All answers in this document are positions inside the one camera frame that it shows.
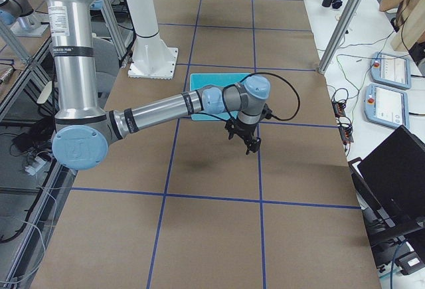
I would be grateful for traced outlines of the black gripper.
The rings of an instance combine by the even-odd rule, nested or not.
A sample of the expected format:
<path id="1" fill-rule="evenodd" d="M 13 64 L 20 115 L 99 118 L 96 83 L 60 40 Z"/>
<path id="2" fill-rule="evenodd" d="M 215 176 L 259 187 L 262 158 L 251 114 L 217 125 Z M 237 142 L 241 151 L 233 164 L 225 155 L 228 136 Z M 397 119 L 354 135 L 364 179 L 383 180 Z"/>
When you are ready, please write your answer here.
<path id="1" fill-rule="evenodd" d="M 229 118 L 224 128 L 228 132 L 229 140 L 231 140 L 234 135 L 237 135 L 244 141 L 246 145 L 246 155 L 259 151 L 261 138 L 257 138 L 254 135 L 256 124 L 246 124 L 238 118 Z"/>

